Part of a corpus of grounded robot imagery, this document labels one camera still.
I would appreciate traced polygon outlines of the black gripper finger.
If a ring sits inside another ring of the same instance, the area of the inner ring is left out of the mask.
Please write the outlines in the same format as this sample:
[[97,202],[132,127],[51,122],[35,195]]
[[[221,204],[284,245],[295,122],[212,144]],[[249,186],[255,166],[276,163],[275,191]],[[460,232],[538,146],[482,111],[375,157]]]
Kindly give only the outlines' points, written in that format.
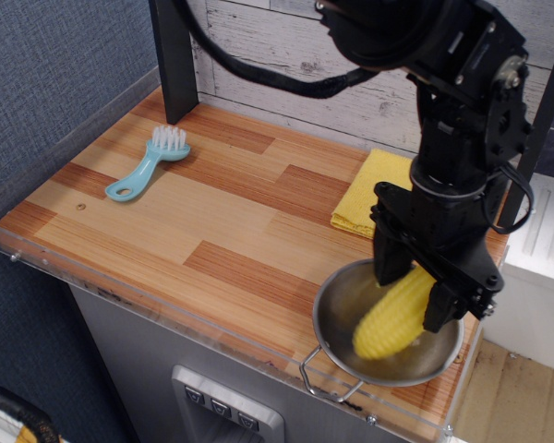
[[414,254],[403,240],[404,229],[397,221],[377,225],[373,239],[374,273],[381,286],[405,276],[412,268]]
[[429,293],[424,329],[438,333],[448,322],[463,318],[468,312],[463,295],[455,281],[437,281]]

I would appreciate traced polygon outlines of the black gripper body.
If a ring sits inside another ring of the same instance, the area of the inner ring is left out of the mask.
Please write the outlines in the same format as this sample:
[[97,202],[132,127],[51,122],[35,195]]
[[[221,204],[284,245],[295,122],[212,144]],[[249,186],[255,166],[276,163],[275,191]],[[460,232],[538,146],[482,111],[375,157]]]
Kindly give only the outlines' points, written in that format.
[[378,224],[397,221],[403,240],[414,254],[413,263],[437,281],[455,281],[478,319],[493,313],[494,296],[504,280],[488,252],[487,233],[500,208],[505,177],[474,166],[457,172],[456,186],[431,175],[419,158],[410,166],[411,189],[389,182],[375,186],[378,203],[371,218]]

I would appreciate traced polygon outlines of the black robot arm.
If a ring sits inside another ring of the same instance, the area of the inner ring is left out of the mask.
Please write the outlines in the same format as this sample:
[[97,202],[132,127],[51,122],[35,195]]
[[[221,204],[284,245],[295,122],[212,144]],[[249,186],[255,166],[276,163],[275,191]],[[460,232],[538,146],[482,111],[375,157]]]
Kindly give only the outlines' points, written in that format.
[[526,120],[524,37],[485,1],[319,1],[340,53],[373,73],[403,69],[415,83],[419,151],[411,188],[380,182],[372,210],[381,284],[412,264],[434,279],[423,326],[485,317],[503,279],[487,246],[508,186],[527,196],[513,166],[532,132]]

